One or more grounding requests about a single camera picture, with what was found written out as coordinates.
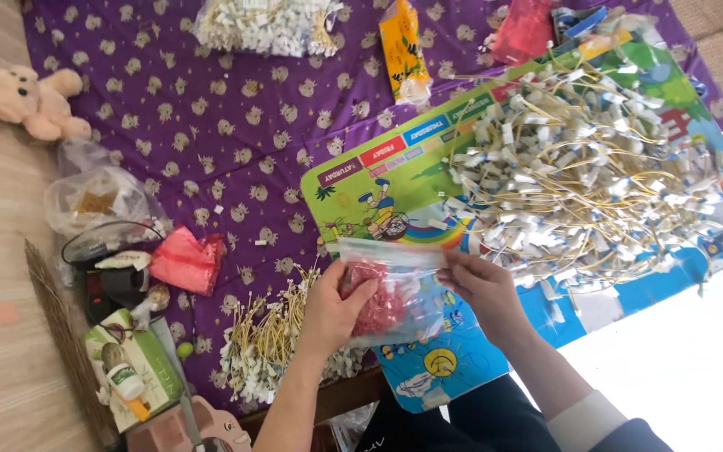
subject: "bundle of tagged wires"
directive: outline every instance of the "bundle of tagged wires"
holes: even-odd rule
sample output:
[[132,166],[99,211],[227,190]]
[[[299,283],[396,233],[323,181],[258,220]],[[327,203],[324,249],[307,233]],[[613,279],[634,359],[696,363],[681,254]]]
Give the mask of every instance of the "bundle of tagged wires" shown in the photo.
[[668,272],[681,247],[696,247],[709,263],[698,241],[723,229],[710,218],[723,201],[723,151],[672,145],[654,111],[663,101],[610,77],[641,69],[625,59],[601,72],[578,53],[566,67],[551,52],[551,64],[514,82],[456,76],[514,86],[504,106],[490,105],[472,125],[475,146],[457,149],[475,98],[459,114],[444,162],[465,197],[448,197],[445,213],[477,220],[467,231],[472,244],[511,270],[516,285],[554,276],[579,293],[602,290]]
[[[225,330],[226,345],[221,350],[222,371],[226,384],[243,402],[268,402],[280,387],[303,322],[308,289],[320,276],[320,271],[306,271],[295,264],[301,281],[288,280],[286,290],[278,293],[278,302],[267,303],[267,297],[257,297],[249,307],[237,306],[233,311],[233,326]],[[257,313],[268,312],[257,323]],[[323,380],[352,377],[362,369],[365,349],[341,348],[329,359],[323,369]]]

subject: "broom bristles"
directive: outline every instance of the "broom bristles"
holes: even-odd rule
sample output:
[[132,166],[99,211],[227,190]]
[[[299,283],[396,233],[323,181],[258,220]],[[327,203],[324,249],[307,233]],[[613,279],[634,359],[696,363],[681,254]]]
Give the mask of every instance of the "broom bristles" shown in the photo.
[[103,447],[114,447],[119,442],[119,435],[108,409],[100,404],[96,397],[95,391],[99,389],[100,384],[96,380],[82,340],[72,329],[68,305],[58,295],[55,278],[46,265],[41,251],[24,239],[24,253],[35,297],[44,309],[49,330],[55,340],[55,346],[60,351],[60,358],[77,401],[85,411],[89,426],[93,428]]

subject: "right hand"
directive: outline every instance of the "right hand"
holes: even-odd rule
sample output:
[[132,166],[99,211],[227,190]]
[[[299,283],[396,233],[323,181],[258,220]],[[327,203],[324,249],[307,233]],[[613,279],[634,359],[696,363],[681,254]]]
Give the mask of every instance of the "right hand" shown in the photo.
[[470,305],[487,340],[503,350],[537,334],[508,270],[457,250],[445,256],[453,277],[440,280]]

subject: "printed cartoon face pattern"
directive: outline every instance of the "printed cartoon face pattern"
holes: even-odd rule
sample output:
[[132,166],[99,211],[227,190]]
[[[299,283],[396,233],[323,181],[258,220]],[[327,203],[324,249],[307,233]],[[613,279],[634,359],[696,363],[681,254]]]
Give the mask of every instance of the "printed cartoon face pattern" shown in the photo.
[[[230,403],[231,390],[211,372],[219,369],[236,305],[246,305],[250,291],[253,297],[278,293],[287,278],[298,280],[294,264],[329,262],[325,246],[317,246],[300,177],[472,87],[452,74],[501,74],[503,66],[477,47],[491,32],[487,18],[510,2],[413,2],[434,79],[434,96],[420,106],[395,106],[392,98],[378,33],[390,0],[346,0],[331,31],[341,50],[303,59],[201,46],[190,33],[200,2],[28,3],[24,24],[35,69],[42,77],[64,67],[83,76],[85,90],[70,99],[72,110],[91,122],[112,162],[143,181],[175,225],[185,224],[198,238],[225,235],[215,293],[172,289],[177,303],[164,314],[178,342],[195,344],[183,365],[188,380],[216,408],[238,413],[258,406]],[[723,126],[720,90],[668,3],[603,4],[667,24],[659,26],[663,37],[707,85],[705,102]],[[257,240],[267,245],[256,246]]]

